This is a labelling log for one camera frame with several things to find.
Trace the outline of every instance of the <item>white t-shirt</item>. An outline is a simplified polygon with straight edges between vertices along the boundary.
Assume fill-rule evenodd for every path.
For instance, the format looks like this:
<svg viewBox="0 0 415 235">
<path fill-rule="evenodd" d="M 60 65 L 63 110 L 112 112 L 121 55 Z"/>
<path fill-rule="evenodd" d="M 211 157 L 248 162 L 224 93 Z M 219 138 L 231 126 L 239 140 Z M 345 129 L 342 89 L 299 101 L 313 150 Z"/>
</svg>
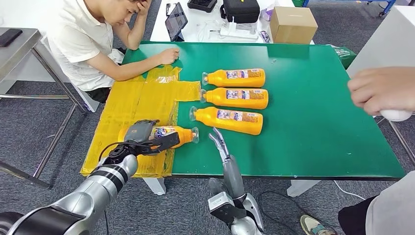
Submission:
<svg viewBox="0 0 415 235">
<path fill-rule="evenodd" d="M 89 66 L 86 60 L 102 52 L 115 63 L 124 55 L 113 49 L 113 29 L 88 11 L 84 0 L 63 0 L 47 31 L 53 56 L 71 82 L 83 91 L 111 87 L 114 80 Z"/>
<path fill-rule="evenodd" d="M 366 235 L 414 234 L 415 171 L 383 190 L 369 205 Z"/>
</svg>

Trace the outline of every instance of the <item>shoe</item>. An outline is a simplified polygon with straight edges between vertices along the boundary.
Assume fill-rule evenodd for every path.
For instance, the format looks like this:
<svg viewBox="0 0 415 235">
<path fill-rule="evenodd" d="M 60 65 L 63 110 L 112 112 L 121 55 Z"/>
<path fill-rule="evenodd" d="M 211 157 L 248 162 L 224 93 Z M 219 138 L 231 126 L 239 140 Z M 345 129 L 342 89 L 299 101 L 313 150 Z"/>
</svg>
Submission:
<svg viewBox="0 0 415 235">
<path fill-rule="evenodd" d="M 307 235 L 333 235 L 333 232 L 325 229 L 325 227 L 316 219 L 306 214 L 300 218 L 302 229 Z"/>
</svg>

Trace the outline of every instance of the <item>bottle label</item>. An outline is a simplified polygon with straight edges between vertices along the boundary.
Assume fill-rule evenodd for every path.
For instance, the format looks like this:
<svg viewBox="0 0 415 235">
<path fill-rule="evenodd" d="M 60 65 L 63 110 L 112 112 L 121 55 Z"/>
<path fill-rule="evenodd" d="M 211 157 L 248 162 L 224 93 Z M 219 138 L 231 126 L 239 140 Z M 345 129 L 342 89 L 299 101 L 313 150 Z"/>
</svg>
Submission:
<svg viewBox="0 0 415 235">
<path fill-rule="evenodd" d="M 149 139 L 157 139 L 157 138 L 166 136 L 168 134 L 171 134 L 173 132 L 176 132 L 176 130 L 172 126 L 161 126 L 161 127 L 156 126 L 153 128 L 153 131 Z"/>
<path fill-rule="evenodd" d="M 226 77 L 228 79 L 236 78 L 252 78 L 260 77 L 261 72 L 259 70 L 228 70 L 226 71 Z"/>
<path fill-rule="evenodd" d="M 223 109 L 218 110 L 217 118 L 235 121 L 258 122 L 258 114 Z"/>
<path fill-rule="evenodd" d="M 226 99 L 264 99 L 262 90 L 226 90 Z"/>
</svg>

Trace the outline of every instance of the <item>orange bottle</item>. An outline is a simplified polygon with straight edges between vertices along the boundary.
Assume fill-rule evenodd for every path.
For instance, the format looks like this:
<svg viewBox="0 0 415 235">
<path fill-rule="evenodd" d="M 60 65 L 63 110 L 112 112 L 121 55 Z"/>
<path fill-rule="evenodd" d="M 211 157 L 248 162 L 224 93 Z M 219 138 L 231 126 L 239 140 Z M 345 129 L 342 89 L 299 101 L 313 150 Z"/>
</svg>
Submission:
<svg viewBox="0 0 415 235">
<path fill-rule="evenodd" d="M 179 133 L 180 143 L 173 146 L 172 148 L 178 148 L 185 143 L 199 142 L 199 129 L 197 127 L 190 129 L 184 129 L 179 126 L 155 126 L 150 134 L 149 140 L 157 139 L 173 132 Z"/>
<path fill-rule="evenodd" d="M 205 109 L 190 108 L 191 121 L 201 121 L 206 126 L 214 126 L 231 131 L 259 135 L 262 130 L 261 114 L 232 111 L 208 107 Z"/>
<path fill-rule="evenodd" d="M 213 91 L 202 89 L 200 101 L 227 107 L 265 109 L 268 106 L 268 91 L 264 89 L 222 87 Z"/>
<path fill-rule="evenodd" d="M 265 83 L 263 69 L 218 70 L 202 74 L 202 84 L 217 87 L 262 87 Z"/>
</svg>

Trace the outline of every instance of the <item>cardboard box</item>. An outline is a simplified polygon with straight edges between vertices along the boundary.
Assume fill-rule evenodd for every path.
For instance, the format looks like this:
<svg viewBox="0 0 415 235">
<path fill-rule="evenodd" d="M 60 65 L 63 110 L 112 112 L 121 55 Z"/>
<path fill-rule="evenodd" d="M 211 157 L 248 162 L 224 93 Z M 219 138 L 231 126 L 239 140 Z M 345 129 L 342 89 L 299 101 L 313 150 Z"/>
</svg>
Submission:
<svg viewBox="0 0 415 235">
<path fill-rule="evenodd" d="M 309 8 L 276 6 L 270 28 L 274 43 L 310 44 L 318 26 Z"/>
</svg>

